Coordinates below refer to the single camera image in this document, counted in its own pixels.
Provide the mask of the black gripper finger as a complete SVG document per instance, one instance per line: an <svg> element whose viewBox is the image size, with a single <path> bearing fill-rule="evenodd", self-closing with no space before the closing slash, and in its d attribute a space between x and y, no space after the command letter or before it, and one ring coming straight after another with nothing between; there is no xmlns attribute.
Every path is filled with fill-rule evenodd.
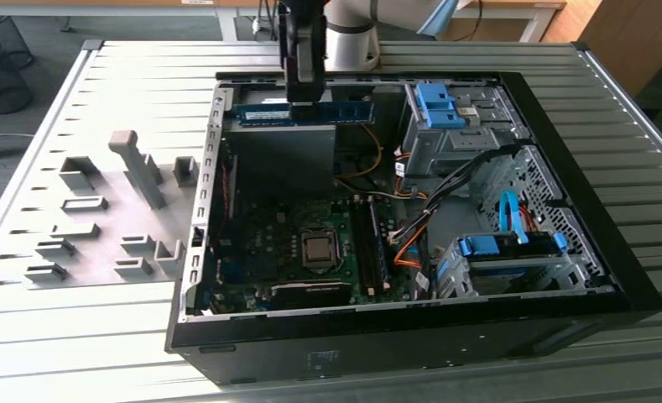
<svg viewBox="0 0 662 403"><path fill-rule="evenodd" d="M311 124L319 120L319 100L324 93L324 42L291 37L280 41L282 68L290 121Z"/></svg>

